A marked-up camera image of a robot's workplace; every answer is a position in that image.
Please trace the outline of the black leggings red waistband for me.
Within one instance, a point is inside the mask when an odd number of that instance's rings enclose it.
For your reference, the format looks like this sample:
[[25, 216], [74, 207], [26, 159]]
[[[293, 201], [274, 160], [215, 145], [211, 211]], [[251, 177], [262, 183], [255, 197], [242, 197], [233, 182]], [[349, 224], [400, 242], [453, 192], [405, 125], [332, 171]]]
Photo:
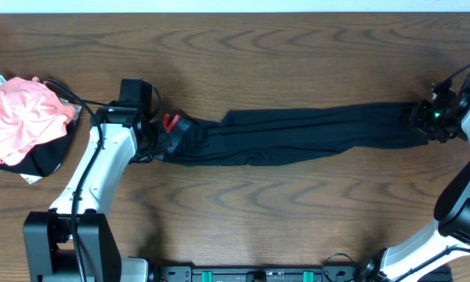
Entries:
[[404, 149], [428, 140], [403, 121], [412, 103], [234, 110], [221, 121], [167, 114], [171, 144], [156, 159], [185, 166], [281, 166], [353, 147]]

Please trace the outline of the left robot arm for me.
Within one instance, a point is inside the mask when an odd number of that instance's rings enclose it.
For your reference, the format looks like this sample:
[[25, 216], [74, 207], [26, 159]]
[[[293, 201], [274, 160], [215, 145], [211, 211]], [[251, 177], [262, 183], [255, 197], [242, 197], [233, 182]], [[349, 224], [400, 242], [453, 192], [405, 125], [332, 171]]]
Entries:
[[89, 113], [89, 143], [70, 182], [48, 211], [24, 222], [32, 281], [153, 280], [146, 259], [121, 256], [107, 216], [125, 168], [151, 162], [171, 144], [154, 120], [159, 98], [150, 83], [124, 79], [118, 99]]

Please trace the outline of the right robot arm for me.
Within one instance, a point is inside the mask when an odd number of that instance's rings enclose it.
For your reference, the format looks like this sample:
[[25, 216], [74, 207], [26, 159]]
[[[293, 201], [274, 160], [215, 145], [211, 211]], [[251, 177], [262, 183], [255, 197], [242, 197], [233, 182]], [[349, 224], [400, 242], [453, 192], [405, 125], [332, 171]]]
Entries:
[[[434, 85], [433, 100], [420, 102], [408, 121], [430, 140], [445, 143], [458, 137], [470, 146], [470, 74], [459, 92], [452, 80]], [[373, 257], [357, 274], [358, 281], [418, 281], [448, 262], [470, 255], [470, 161], [440, 194], [434, 219], [395, 247]]]

